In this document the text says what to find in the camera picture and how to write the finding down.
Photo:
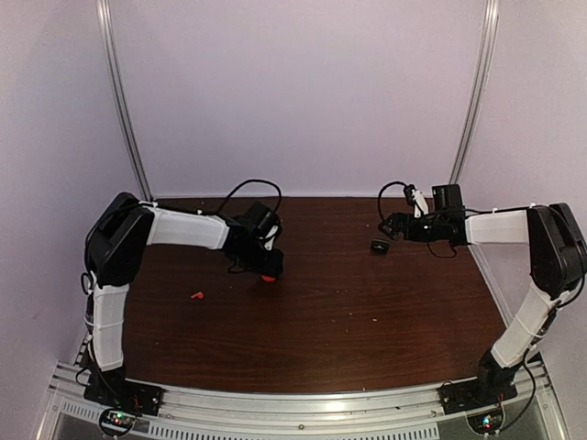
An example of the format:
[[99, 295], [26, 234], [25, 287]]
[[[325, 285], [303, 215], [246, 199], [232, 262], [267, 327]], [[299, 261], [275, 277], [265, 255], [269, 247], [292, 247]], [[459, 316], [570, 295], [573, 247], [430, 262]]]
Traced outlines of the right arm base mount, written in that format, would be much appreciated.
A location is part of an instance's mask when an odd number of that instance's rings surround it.
[[515, 398], [518, 392], [515, 385], [510, 383], [497, 390], [481, 391], [476, 379], [468, 379], [462, 382], [445, 381], [437, 388], [437, 394], [444, 414], [449, 415], [494, 406], [503, 400]]

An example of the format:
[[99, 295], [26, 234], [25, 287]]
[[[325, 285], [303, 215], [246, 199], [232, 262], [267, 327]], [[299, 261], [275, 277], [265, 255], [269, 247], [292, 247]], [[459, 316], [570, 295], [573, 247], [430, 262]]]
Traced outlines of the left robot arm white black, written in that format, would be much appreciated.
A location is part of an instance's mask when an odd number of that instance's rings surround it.
[[253, 203], [244, 214], [188, 212], [119, 193], [84, 240], [87, 297], [84, 321], [91, 336], [92, 383], [113, 407], [126, 405], [132, 389], [126, 381], [122, 347], [127, 294], [149, 246], [174, 245], [222, 252], [233, 269], [266, 281], [283, 272], [283, 253], [274, 246], [282, 233], [276, 210]]

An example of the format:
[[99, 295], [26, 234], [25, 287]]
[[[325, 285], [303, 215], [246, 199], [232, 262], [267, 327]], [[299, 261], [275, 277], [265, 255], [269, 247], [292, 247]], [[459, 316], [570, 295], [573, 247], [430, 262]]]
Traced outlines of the black earbud charging case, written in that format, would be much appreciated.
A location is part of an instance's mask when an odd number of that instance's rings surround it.
[[371, 251], [375, 254], [387, 254], [389, 252], [390, 244], [387, 240], [375, 238], [370, 244]]

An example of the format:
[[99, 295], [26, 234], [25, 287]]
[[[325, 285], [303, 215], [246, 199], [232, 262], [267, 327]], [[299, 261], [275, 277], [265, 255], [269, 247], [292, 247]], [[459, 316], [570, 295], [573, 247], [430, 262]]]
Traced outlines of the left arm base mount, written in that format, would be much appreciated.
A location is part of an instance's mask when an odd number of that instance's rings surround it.
[[137, 415], [157, 416], [161, 407], [163, 389], [158, 386], [125, 381], [115, 389], [103, 382], [90, 382], [83, 397], [90, 402]]

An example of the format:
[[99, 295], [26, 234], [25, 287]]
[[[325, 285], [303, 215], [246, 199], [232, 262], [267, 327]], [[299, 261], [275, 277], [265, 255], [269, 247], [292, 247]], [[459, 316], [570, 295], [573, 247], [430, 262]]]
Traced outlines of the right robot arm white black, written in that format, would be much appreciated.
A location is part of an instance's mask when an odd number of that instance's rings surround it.
[[379, 230], [451, 249], [519, 245], [527, 249], [526, 296], [504, 333], [482, 356], [470, 395], [486, 405], [503, 393], [527, 353], [548, 332], [559, 309], [572, 304], [586, 282], [586, 240], [566, 203], [530, 204], [478, 211], [466, 207], [457, 183], [432, 188], [432, 203], [413, 185], [400, 182], [410, 212], [379, 214]]

